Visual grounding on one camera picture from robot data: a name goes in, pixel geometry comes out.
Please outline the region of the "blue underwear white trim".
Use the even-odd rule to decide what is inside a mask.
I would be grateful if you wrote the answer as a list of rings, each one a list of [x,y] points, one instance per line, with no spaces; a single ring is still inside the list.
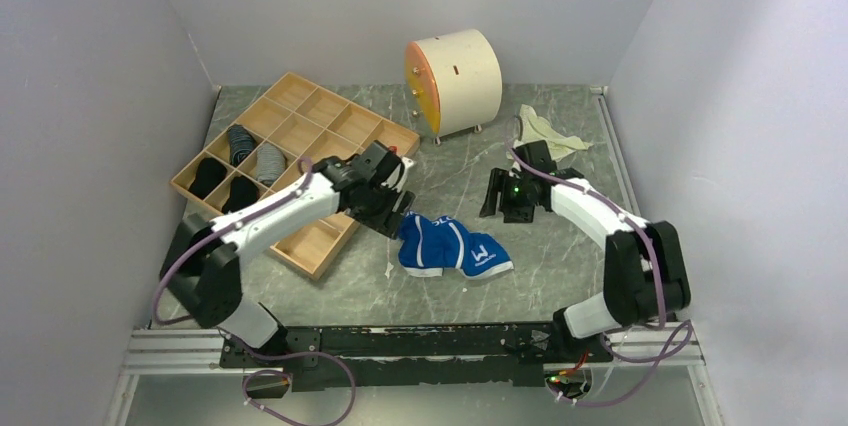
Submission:
[[[465,278],[487,279],[514,269],[511,257],[491,235],[469,231],[450,216],[428,219],[409,212],[398,230],[398,260],[415,277],[439,277],[456,270]]]

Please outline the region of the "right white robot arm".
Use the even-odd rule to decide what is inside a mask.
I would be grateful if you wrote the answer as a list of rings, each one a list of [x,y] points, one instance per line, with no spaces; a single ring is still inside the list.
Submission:
[[[662,324],[669,313],[690,305],[679,235],[671,223],[634,215],[577,170],[558,168],[542,140],[509,153],[517,165],[491,170],[481,216],[500,213],[507,223],[530,223],[543,208],[576,225],[604,254],[601,291],[553,314],[549,345],[557,358],[572,361],[604,333]]]

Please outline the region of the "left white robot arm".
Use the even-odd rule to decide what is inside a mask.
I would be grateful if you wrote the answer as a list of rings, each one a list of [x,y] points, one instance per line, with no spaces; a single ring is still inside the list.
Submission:
[[[287,328],[245,298],[242,269],[304,227],[342,213],[394,239],[415,196],[404,183],[412,161],[379,141],[347,159],[299,160],[302,175],[250,206],[178,225],[154,293],[169,291],[189,319],[240,341],[259,365],[278,363],[291,349]]]

